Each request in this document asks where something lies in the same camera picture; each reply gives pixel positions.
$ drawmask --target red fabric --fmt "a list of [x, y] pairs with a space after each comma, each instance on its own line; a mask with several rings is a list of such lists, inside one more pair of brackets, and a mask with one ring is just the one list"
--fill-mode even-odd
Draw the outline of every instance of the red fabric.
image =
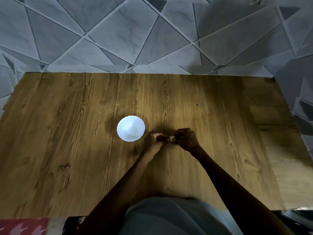
[[0, 220], [0, 235], [46, 235], [49, 218]]

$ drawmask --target white bowl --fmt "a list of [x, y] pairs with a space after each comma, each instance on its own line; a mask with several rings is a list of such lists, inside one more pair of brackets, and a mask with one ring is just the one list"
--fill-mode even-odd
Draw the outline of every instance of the white bowl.
[[118, 136], [126, 142], [133, 142], [143, 136], [145, 123], [137, 116], [130, 115], [122, 118], [117, 125]]

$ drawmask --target clothing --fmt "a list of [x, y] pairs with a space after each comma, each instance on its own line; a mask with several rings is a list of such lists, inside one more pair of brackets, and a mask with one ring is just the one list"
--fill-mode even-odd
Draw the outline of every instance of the clothing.
[[152, 197], [129, 208], [119, 234], [243, 235], [228, 211], [171, 197]]

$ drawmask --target person's right arm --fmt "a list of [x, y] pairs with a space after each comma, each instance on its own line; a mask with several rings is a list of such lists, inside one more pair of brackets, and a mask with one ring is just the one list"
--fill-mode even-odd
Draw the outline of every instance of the person's right arm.
[[199, 145], [189, 128], [179, 129], [176, 143], [190, 152], [206, 170], [218, 194], [244, 234], [292, 235], [293, 233], [265, 205], [224, 171]]

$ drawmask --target wooden table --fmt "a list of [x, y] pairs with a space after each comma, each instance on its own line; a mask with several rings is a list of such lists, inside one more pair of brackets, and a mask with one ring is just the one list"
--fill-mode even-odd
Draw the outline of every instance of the wooden table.
[[[124, 142], [116, 133], [127, 115], [142, 118], [146, 131], [190, 127], [272, 210], [313, 204], [311, 159], [272, 79], [27, 73], [0, 120], [0, 218], [88, 214], [139, 155], [142, 139]], [[179, 146], [163, 148], [148, 165], [134, 203], [160, 195], [225, 208]]]

